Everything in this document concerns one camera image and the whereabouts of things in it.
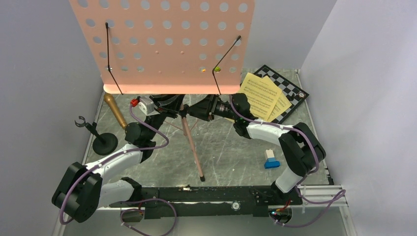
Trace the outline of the yellow sheet music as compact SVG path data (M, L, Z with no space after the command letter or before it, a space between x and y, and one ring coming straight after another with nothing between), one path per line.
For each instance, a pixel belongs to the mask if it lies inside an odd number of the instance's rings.
M269 118L267 119L268 122L272 122L273 120L277 119L279 115L282 115L287 109L290 108L291 102L285 96L283 90L279 88L268 76L264 76L262 80L268 84L270 89L277 92L279 95L278 100Z
M250 112L255 117L267 122L277 117L275 107L283 91L268 76L261 78L247 73L237 93L246 95Z

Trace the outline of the pink music stand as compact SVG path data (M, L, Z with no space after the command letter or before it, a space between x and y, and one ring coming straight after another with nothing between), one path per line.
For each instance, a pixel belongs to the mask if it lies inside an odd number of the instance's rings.
M107 93L238 91L254 1L72 0L70 5ZM212 70L216 66L220 72Z

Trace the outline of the gold microphone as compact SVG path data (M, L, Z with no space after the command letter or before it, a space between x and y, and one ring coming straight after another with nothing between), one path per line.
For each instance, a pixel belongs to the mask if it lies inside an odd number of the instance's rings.
M116 118L121 128L125 129L127 127L127 122L125 120L124 115L120 111L113 95L109 93L104 93L103 100L109 106L110 110L112 111L114 117Z

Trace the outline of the black microphone stand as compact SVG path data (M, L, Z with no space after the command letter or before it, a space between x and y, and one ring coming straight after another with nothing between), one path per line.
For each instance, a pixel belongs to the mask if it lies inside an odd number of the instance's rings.
M93 151L101 156L106 156L114 152L118 146L118 139L112 133L102 133L97 132L97 123L88 123L86 122L83 116L78 116L78 119L82 122L79 123L76 120L74 121L77 127L85 127L94 137L95 140L92 143Z

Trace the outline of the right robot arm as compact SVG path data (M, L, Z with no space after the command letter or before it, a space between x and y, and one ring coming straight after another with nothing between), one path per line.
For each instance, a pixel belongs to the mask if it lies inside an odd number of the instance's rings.
M319 169L320 162L326 157L323 146L305 123L281 125L267 122L251 113L245 94L232 94L229 99L228 102L222 101L218 95L211 94L184 108L188 115L205 121L211 121L215 116L232 119L239 136L280 146L287 167L271 184L271 197L275 203L284 204L289 200L290 192Z

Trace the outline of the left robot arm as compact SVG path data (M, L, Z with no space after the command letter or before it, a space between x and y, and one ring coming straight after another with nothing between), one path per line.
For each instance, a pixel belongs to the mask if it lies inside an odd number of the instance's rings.
M139 119L133 112L141 104L140 98L130 102L129 113L135 122L125 128L127 143L119 150L111 149L102 158L87 164L74 162L62 177L52 203L59 208L59 222L67 225L72 221L85 222L103 206L125 202L136 206L141 200L141 186L124 177L115 183L109 180L123 170L148 159L154 150L164 148L169 138L159 131L168 113L158 113Z

